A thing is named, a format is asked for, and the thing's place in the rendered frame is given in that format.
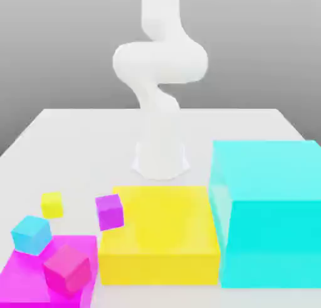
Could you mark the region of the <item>small purple cube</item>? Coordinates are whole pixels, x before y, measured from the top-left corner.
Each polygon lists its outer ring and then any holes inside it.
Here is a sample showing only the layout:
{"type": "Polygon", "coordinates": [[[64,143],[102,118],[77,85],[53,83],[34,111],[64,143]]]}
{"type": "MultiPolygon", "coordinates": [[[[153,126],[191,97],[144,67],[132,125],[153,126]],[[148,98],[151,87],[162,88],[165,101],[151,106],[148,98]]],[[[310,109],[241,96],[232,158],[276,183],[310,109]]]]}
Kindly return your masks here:
{"type": "Polygon", "coordinates": [[[101,231],[124,226],[124,208],[118,194],[97,197],[95,203],[101,231]]]}

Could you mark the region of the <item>small yellow cube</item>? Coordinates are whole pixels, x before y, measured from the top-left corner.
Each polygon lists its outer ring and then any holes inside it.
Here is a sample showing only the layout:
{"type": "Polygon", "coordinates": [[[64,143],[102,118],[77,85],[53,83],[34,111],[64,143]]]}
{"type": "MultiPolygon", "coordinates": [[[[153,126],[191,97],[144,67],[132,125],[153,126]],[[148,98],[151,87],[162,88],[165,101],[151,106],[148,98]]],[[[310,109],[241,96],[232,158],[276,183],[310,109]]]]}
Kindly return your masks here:
{"type": "Polygon", "coordinates": [[[63,216],[62,194],[60,192],[43,193],[41,210],[46,219],[61,218],[63,216]]]}

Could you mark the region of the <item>small pink cube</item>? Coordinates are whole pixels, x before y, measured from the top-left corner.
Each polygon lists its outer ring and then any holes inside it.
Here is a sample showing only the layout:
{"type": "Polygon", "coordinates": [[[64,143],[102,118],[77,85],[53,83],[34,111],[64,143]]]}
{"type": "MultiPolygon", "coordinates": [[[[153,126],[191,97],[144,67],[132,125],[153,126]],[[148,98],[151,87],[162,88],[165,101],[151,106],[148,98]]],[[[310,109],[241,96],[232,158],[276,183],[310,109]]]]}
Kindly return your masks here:
{"type": "Polygon", "coordinates": [[[43,263],[48,287],[65,297],[73,297],[90,281],[90,258],[69,245],[63,245],[43,263]]]}

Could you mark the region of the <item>small blue cube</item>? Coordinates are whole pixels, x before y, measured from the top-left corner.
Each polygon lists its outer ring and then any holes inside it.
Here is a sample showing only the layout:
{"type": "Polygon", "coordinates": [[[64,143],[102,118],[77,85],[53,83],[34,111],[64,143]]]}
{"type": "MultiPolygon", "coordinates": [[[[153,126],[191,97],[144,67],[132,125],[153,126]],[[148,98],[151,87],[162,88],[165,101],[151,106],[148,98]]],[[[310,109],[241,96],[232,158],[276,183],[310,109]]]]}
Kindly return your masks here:
{"type": "Polygon", "coordinates": [[[52,240],[50,223],[37,216],[25,216],[12,230],[17,252],[38,256],[52,240]]]}

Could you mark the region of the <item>large yellow box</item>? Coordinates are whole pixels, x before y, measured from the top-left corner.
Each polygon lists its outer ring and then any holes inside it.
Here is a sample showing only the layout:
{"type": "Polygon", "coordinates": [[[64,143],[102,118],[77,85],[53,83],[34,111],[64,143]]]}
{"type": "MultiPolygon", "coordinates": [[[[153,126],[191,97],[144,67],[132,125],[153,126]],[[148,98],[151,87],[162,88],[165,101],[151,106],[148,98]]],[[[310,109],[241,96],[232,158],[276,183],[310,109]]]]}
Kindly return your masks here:
{"type": "Polygon", "coordinates": [[[114,186],[124,225],[102,233],[103,285],[216,285],[220,249],[205,186],[114,186]]]}

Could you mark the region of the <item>large cyan box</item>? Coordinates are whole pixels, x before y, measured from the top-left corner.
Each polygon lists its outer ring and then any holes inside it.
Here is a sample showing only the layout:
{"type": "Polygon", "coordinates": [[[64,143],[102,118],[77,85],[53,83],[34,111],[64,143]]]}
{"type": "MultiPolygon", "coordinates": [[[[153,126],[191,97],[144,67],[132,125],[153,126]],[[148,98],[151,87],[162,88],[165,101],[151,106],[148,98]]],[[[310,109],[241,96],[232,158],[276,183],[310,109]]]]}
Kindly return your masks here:
{"type": "Polygon", "coordinates": [[[209,202],[227,289],[321,289],[321,146],[214,141],[209,202]]]}

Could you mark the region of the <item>large magenta box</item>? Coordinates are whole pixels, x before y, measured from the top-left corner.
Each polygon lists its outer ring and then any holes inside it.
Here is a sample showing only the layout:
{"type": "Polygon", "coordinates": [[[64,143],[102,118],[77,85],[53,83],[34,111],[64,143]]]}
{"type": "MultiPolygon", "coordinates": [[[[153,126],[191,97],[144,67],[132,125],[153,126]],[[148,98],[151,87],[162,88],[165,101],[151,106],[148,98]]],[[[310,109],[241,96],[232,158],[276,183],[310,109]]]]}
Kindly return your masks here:
{"type": "Polygon", "coordinates": [[[14,251],[0,273],[0,308],[90,308],[97,270],[97,238],[93,235],[56,235],[38,256],[14,251]],[[43,263],[63,245],[90,258],[92,277],[73,297],[51,290],[43,270],[43,263]]]}

